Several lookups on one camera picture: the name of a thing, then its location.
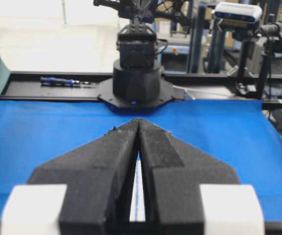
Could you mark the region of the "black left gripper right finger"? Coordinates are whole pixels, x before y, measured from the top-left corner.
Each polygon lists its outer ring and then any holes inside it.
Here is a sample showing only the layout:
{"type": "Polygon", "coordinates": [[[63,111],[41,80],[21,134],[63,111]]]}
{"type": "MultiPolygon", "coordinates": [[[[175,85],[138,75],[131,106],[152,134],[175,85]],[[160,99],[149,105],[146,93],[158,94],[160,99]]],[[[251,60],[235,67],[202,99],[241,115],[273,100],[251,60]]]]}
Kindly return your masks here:
{"type": "Polygon", "coordinates": [[[164,235],[262,235],[256,192],[228,164],[139,119],[151,215],[164,235]]]}

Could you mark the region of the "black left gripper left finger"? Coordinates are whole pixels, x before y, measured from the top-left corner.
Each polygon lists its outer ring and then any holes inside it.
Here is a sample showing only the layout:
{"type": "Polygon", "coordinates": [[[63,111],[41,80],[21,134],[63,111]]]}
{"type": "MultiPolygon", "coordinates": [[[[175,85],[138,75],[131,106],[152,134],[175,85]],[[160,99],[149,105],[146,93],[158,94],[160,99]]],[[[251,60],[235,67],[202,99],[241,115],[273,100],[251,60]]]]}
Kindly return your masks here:
{"type": "Polygon", "coordinates": [[[105,235],[129,219],[138,154],[136,119],[34,169],[15,186],[2,235],[105,235]]]}

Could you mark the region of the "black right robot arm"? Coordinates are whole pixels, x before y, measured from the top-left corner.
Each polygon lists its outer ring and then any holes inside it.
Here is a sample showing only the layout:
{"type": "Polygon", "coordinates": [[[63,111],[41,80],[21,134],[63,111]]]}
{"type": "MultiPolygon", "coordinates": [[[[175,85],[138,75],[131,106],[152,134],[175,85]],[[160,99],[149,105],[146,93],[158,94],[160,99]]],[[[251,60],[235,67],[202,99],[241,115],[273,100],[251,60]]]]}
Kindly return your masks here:
{"type": "Polygon", "coordinates": [[[119,109],[154,109],[171,101],[186,99],[182,89],[164,78],[158,61],[160,39],[149,27],[155,18],[165,18],[184,26],[190,18],[183,0],[95,0],[94,6],[110,7],[129,24],[117,34],[119,59],[113,63],[110,79],[97,86],[98,99],[119,109]]]}

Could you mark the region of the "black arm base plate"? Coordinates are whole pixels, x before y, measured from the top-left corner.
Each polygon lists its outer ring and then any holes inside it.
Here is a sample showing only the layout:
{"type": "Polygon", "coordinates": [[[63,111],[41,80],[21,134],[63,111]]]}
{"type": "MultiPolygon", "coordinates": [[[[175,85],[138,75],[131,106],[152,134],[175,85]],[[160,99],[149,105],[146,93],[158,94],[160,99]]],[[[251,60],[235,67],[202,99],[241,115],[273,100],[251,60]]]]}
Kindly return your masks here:
{"type": "Polygon", "coordinates": [[[137,98],[125,100],[113,93],[113,80],[108,79],[101,82],[97,87],[97,98],[104,102],[107,107],[117,113],[120,112],[149,112],[173,101],[184,101],[185,91],[174,88],[171,83],[161,80],[158,95],[149,101],[137,98]]]}

